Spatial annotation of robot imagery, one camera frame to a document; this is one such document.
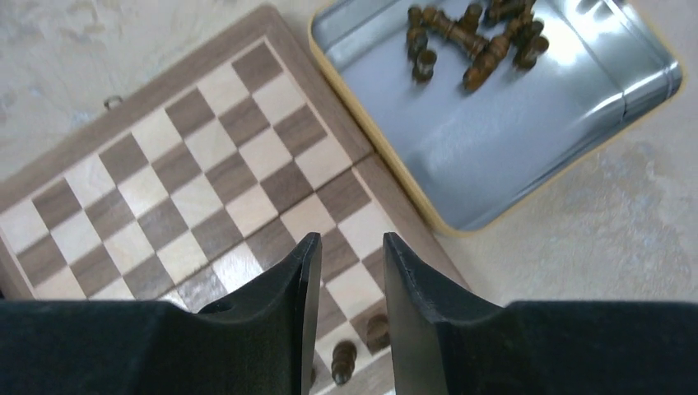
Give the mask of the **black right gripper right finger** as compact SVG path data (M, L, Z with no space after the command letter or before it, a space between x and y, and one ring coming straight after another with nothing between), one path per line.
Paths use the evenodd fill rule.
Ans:
M694 394L697 306L484 300L384 235L399 394Z

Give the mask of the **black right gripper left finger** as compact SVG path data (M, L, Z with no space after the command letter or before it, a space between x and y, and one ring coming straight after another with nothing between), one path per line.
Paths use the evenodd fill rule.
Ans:
M4 301L4 394L306 394L321 237L197 313L165 301Z

